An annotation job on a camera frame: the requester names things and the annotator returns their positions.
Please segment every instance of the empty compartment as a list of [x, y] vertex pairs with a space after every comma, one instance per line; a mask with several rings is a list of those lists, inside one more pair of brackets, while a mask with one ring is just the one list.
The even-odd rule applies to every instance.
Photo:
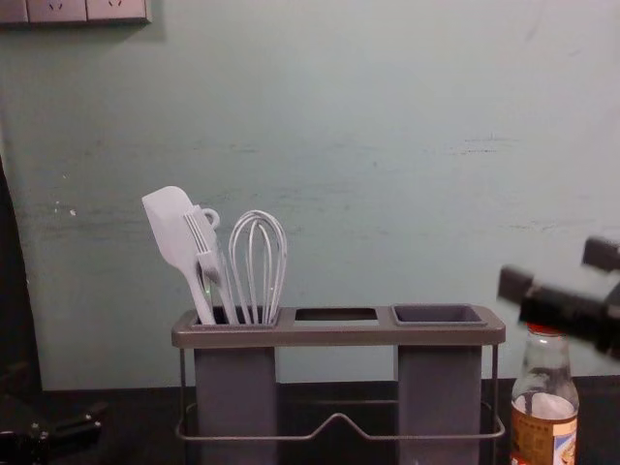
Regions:
[[469, 305], [394, 305], [392, 310], [399, 325], [485, 325]]
[[[198, 427], [201, 436], [275, 436], [277, 405], [274, 349], [195, 350]], [[274, 465], [274, 442], [223, 442], [201, 446], [201, 465]]]

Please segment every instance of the wall socket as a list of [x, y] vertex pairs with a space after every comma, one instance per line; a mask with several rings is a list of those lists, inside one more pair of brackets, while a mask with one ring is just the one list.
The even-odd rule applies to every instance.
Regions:
[[89, 21], [150, 21], [148, 0], [86, 0]]
[[85, 0], [27, 0], [30, 22], [85, 22]]
[[0, 0], [0, 24], [28, 22], [26, 0]]

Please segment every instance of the bottle label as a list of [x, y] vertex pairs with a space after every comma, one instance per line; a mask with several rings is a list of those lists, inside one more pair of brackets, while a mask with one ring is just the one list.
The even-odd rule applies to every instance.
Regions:
[[531, 417], [512, 406], [511, 465], [574, 465], [576, 416]]

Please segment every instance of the glass bottle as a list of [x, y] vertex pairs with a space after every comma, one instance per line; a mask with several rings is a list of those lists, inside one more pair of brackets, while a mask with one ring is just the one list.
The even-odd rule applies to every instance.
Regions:
[[574, 465], [579, 398], [569, 344], [528, 325], [521, 375], [512, 388], [511, 465]]

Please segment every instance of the painted wall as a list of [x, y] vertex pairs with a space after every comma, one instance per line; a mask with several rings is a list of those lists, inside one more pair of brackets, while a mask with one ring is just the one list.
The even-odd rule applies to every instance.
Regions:
[[[502, 264], [603, 293], [620, 237], [620, 1], [183, 0], [154, 24], [3, 32], [6, 163], [46, 388], [176, 383], [191, 305], [140, 197], [276, 214], [285, 304], [496, 302]], [[391, 379], [391, 349], [286, 351], [283, 381]], [[620, 367], [573, 347], [577, 374]]]

